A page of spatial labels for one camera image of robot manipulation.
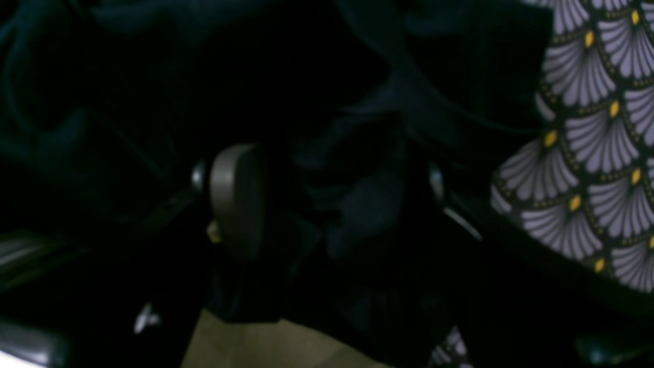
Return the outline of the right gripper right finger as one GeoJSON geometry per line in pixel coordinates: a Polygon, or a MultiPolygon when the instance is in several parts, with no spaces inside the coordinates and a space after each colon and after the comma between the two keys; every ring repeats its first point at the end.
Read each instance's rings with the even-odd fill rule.
{"type": "Polygon", "coordinates": [[[472,224],[459,214],[450,205],[448,190],[446,188],[445,177],[443,171],[436,162],[428,162],[428,181],[434,196],[437,207],[446,217],[453,220],[461,229],[468,235],[472,236],[477,242],[483,242],[482,234],[472,226],[472,224]]]}

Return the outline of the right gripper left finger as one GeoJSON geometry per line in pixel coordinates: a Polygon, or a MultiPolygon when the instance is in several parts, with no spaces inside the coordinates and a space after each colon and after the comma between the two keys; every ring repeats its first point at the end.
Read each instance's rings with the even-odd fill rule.
{"type": "Polygon", "coordinates": [[[253,261],[263,244],[268,168],[263,149],[237,144],[215,156],[208,178],[211,210],[222,244],[240,261],[253,261]]]}

